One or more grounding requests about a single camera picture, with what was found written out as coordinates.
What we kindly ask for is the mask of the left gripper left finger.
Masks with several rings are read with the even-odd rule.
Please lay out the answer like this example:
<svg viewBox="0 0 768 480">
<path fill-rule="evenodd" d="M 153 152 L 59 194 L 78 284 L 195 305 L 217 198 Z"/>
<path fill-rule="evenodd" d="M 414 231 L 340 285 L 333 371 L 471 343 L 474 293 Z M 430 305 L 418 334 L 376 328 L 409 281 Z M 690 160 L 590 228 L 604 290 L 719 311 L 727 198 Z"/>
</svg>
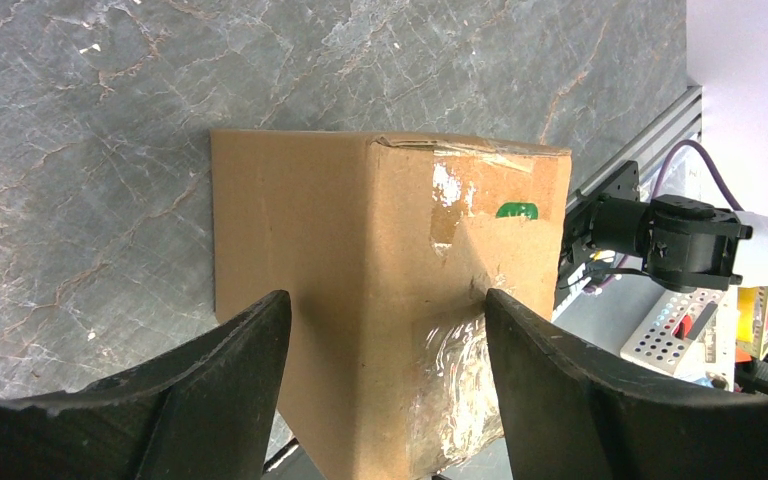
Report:
<svg viewBox="0 0 768 480">
<path fill-rule="evenodd" d="M 0 479 L 260 478 L 291 321 L 276 290 L 80 391 L 0 399 Z"/>
</svg>

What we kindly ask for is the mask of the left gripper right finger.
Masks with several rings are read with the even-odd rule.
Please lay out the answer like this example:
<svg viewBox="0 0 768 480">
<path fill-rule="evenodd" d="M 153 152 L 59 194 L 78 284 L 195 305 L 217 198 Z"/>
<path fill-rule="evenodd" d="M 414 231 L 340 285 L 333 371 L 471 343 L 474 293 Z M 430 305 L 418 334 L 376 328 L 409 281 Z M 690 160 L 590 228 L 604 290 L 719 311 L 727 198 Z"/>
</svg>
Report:
<svg viewBox="0 0 768 480">
<path fill-rule="evenodd" d="M 768 396 L 626 362 L 504 291 L 485 299 L 516 479 L 768 479 Z"/>
</svg>

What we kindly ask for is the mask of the brown cardboard express box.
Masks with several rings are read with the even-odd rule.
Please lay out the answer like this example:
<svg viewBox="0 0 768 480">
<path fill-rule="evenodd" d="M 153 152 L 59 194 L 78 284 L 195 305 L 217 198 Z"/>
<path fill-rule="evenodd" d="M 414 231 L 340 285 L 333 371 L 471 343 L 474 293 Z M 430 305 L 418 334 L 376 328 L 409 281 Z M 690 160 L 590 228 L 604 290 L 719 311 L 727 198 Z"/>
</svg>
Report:
<svg viewBox="0 0 768 480">
<path fill-rule="evenodd" d="M 215 308 L 273 290 L 278 409 L 329 479 L 419 479 L 502 433 L 483 302 L 550 318 L 572 153 L 452 134 L 214 130 Z"/>
</svg>

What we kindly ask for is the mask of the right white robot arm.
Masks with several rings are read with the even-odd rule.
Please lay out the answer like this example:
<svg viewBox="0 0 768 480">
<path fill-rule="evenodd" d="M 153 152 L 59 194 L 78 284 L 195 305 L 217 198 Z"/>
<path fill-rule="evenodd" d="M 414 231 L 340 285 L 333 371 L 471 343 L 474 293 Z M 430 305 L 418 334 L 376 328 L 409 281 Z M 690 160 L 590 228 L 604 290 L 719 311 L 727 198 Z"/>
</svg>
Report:
<svg viewBox="0 0 768 480">
<path fill-rule="evenodd" d="M 592 273 L 588 257 L 598 250 L 641 266 Z M 681 293 L 768 287 L 768 216 L 679 195 L 644 202 L 638 165 L 626 161 L 589 192 L 576 191 L 564 220 L 557 290 L 585 286 L 593 274 L 638 274 Z"/>
</svg>

